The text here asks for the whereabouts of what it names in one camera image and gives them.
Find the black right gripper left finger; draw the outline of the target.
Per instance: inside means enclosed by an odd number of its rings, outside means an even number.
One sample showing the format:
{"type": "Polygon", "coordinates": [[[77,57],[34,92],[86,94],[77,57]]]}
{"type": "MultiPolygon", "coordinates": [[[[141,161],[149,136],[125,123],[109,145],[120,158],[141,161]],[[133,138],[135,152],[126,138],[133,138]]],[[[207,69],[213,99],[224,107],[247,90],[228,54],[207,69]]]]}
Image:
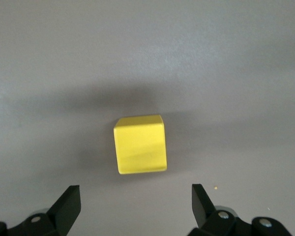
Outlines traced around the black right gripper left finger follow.
{"type": "Polygon", "coordinates": [[[10,229],[0,221],[0,236],[66,236],[80,212],[80,187],[71,185],[46,213],[31,215],[10,229]]]}

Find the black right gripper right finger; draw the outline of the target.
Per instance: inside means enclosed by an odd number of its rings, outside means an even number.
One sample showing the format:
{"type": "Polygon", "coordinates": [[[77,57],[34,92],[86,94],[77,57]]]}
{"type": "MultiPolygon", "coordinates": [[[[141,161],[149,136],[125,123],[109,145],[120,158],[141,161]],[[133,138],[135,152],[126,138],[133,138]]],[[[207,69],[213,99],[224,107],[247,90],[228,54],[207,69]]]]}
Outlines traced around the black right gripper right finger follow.
{"type": "Polygon", "coordinates": [[[192,184],[192,211],[197,223],[190,236],[290,236],[279,221],[255,217],[246,223],[225,209],[216,209],[201,184],[192,184]]]}

